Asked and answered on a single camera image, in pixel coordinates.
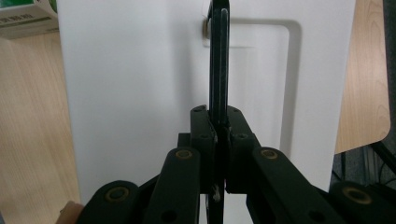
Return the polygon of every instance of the wooden table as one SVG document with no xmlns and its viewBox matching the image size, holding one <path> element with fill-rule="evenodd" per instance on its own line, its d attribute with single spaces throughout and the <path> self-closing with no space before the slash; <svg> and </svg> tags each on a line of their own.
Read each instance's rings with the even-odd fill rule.
<svg viewBox="0 0 396 224">
<path fill-rule="evenodd" d="M 382 0 L 358 0 L 335 152 L 390 126 Z M 59 34 L 0 39 L 0 212 L 7 224 L 54 223 L 78 184 Z"/>
</svg>

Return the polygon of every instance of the wooden surface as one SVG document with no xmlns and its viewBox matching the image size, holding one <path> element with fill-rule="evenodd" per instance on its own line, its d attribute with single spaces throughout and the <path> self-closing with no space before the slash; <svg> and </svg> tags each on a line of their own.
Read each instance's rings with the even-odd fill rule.
<svg viewBox="0 0 396 224">
<path fill-rule="evenodd" d="M 55 223 L 78 201 L 59 34 L 0 39 L 0 212 Z"/>
<path fill-rule="evenodd" d="M 382 0 L 357 0 L 336 152 L 389 130 Z M 78 202 L 59 34 L 0 39 L 0 212 L 55 223 Z"/>
<path fill-rule="evenodd" d="M 357 0 L 335 151 L 380 141 L 389 129 L 382 0 Z"/>
</svg>

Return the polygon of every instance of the green box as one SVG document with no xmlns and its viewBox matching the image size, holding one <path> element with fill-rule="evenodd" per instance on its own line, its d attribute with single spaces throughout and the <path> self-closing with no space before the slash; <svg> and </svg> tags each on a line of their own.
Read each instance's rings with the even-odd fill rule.
<svg viewBox="0 0 396 224">
<path fill-rule="evenodd" d="M 56 0 L 0 0 L 0 37 L 59 31 Z"/>
</svg>

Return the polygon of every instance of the cardboard box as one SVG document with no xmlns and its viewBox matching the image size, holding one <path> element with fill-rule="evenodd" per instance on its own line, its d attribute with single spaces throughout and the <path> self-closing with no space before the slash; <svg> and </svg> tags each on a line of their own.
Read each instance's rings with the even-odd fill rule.
<svg viewBox="0 0 396 224">
<path fill-rule="evenodd" d="M 56 0 L 0 0 L 0 37 L 59 31 Z"/>
</svg>

